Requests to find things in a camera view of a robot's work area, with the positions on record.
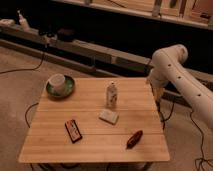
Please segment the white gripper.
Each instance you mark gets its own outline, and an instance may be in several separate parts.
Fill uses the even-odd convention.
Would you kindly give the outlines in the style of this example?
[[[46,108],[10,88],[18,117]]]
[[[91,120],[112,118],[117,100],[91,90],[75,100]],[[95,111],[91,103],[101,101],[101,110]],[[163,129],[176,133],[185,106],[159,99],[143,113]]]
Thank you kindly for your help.
[[[164,90],[158,88],[164,88],[167,85],[167,78],[155,68],[150,70],[147,77],[147,82],[152,86],[154,90],[154,98],[156,101],[160,101],[163,96]]]

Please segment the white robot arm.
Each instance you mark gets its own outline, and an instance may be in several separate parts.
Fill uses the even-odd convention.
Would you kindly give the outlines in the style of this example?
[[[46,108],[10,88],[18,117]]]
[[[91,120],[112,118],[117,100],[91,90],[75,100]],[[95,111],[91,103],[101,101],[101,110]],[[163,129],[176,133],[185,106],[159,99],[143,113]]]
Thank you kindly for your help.
[[[213,92],[182,66],[187,58],[188,51],[181,44],[156,50],[148,80],[153,88],[164,88],[171,82],[213,132]]]

